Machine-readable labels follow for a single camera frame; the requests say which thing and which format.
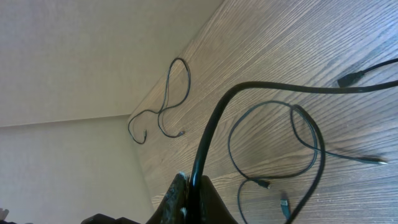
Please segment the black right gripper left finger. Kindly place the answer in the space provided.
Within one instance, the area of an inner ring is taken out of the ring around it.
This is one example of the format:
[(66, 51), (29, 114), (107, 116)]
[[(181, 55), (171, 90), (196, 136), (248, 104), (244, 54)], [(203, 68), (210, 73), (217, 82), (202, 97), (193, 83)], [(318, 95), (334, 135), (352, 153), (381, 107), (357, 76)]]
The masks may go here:
[(183, 224), (186, 222), (188, 177), (179, 172), (147, 224)]

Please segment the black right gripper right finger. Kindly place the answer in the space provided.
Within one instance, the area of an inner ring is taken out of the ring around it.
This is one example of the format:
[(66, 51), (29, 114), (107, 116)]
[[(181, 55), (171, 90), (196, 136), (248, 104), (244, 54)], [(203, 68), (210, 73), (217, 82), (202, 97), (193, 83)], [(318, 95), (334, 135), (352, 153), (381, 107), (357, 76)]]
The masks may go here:
[(201, 177), (200, 223), (237, 224), (208, 176)]

